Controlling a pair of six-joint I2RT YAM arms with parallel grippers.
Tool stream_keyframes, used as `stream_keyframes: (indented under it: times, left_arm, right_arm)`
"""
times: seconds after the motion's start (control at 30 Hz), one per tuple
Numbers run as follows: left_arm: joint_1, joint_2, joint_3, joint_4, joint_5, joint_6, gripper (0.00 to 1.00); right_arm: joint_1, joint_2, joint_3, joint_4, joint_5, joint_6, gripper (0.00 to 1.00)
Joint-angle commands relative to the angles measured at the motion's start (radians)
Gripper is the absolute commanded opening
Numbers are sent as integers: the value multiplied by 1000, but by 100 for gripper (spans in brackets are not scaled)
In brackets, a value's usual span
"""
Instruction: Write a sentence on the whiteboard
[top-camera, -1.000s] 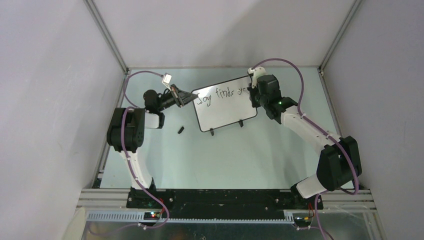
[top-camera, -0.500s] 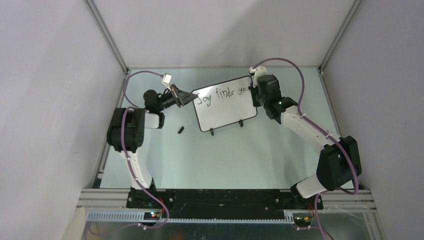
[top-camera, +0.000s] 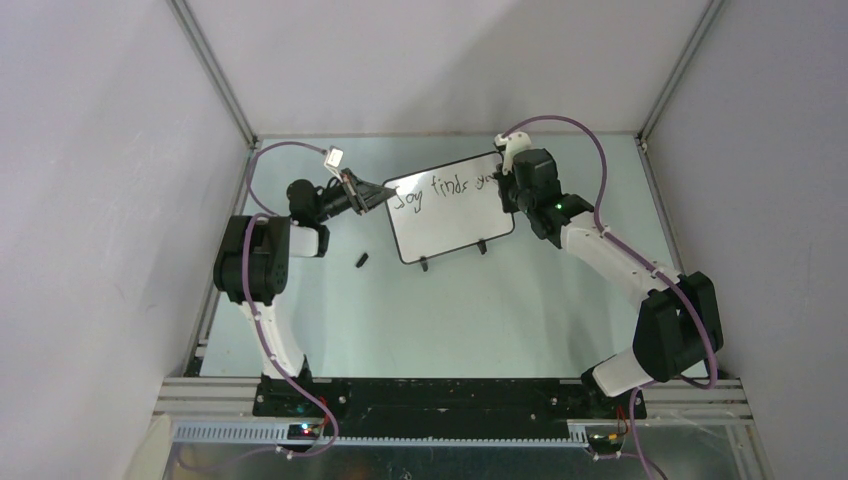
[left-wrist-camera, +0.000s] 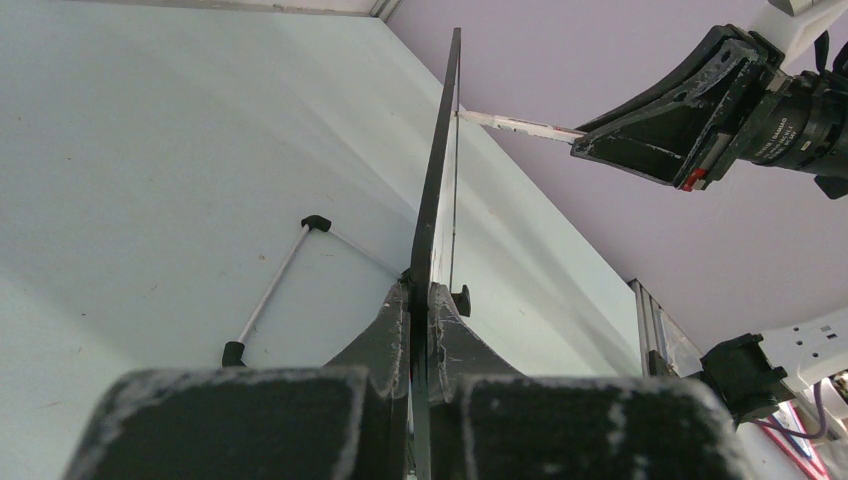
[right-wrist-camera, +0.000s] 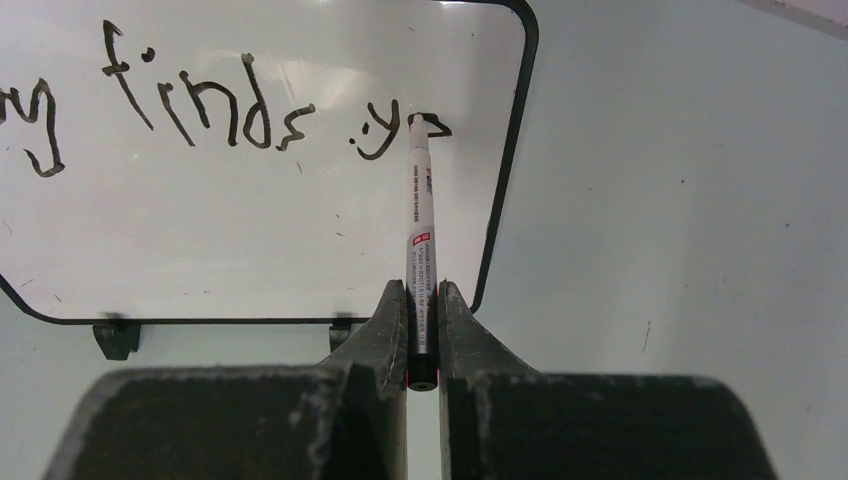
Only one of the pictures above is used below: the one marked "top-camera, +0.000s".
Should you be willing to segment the black framed whiteboard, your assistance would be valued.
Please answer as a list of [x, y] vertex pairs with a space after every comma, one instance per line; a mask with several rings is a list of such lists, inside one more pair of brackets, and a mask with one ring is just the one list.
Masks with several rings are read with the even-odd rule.
[[386, 207], [398, 257], [411, 265], [509, 235], [514, 217], [503, 210], [494, 174], [502, 156], [491, 151], [391, 178]]

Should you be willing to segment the black marker cap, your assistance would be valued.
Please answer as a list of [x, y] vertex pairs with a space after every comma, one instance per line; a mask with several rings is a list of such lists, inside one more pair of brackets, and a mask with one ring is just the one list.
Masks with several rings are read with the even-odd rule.
[[363, 254], [362, 254], [362, 255], [361, 255], [361, 256], [357, 259], [357, 261], [356, 261], [356, 263], [355, 263], [355, 267], [356, 267], [357, 269], [362, 268], [362, 267], [363, 267], [363, 265], [367, 262], [367, 260], [368, 260], [368, 259], [369, 259], [369, 254], [368, 254], [368, 253], [363, 253]]

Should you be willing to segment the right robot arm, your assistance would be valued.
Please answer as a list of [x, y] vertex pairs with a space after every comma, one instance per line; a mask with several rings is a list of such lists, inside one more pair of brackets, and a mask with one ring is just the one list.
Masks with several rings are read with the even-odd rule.
[[585, 262], [637, 310], [631, 345], [584, 374], [581, 402], [588, 414], [606, 418], [620, 407], [621, 394], [677, 378], [699, 362], [707, 364], [705, 385], [715, 385], [723, 334], [706, 275], [650, 261], [616, 237], [595, 207], [562, 192], [556, 162], [545, 149], [505, 148], [494, 177], [505, 212], [523, 213], [539, 239]]

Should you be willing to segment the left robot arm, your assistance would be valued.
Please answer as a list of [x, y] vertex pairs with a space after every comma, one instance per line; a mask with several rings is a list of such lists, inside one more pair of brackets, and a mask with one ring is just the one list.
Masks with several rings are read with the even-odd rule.
[[328, 220], [348, 211], [367, 214], [395, 194], [392, 188], [343, 169], [325, 186], [306, 179], [291, 183], [286, 190], [288, 216], [235, 215], [227, 222], [213, 266], [213, 283], [252, 325], [263, 375], [290, 378], [280, 387], [277, 402], [292, 416], [312, 411], [316, 390], [298, 379], [307, 358], [295, 339], [291, 316], [281, 307], [290, 260], [324, 257], [330, 241]]

